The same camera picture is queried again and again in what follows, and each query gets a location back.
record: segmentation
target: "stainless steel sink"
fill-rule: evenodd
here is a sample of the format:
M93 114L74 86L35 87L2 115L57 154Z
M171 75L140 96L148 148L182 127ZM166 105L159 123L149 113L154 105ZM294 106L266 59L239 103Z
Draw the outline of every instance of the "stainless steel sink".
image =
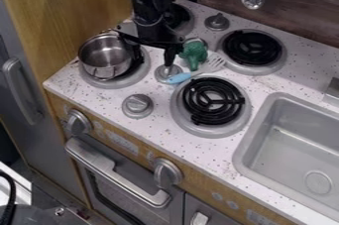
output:
M339 114L275 93L233 164L242 175L339 221Z

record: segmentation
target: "oven handle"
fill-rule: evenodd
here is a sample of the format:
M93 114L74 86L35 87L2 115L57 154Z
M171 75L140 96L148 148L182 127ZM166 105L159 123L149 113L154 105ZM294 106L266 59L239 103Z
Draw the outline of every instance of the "oven handle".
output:
M103 176L111 183L129 192L144 203L154 208L164 208L170 202L170 195L165 191L160 189L155 195L151 195L115 172L113 170L115 168L114 161L100 154L88 144L76 138L70 138L65 145L65 149L74 159L87 169Z

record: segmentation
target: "black cable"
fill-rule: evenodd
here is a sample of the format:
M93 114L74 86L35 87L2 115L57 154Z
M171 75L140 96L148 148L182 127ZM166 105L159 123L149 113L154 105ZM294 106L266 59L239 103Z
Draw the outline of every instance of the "black cable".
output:
M17 188L13 178L7 173L0 171L0 176L4 177L10 185L10 195L4 213L0 219L0 225L11 225L16 208L15 199L17 195Z

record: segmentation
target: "oven door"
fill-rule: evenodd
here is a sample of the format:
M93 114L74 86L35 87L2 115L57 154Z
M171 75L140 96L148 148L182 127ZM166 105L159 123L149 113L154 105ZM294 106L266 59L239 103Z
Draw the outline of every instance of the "oven door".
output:
M93 209L119 225L180 225L183 192L159 189L153 174L126 157L82 136L67 152L76 160Z

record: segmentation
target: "cabinet handle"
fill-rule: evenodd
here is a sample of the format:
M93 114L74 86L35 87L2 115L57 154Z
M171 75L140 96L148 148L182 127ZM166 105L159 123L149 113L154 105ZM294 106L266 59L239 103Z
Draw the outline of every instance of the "cabinet handle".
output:
M195 213L190 220L190 225L207 225L208 217L202 213Z
M8 59L2 66L2 72L27 122L30 125L36 125L43 118L43 114L38 110L38 104L27 82L20 61L15 57Z
M81 142L78 139L70 138L66 143L65 149L74 159L86 168L103 176L112 184L129 192L144 203L155 208L164 208L170 202L170 195L165 191L160 189L155 195L150 195L133 182L115 172L113 170L115 168L114 161L103 156L88 144Z

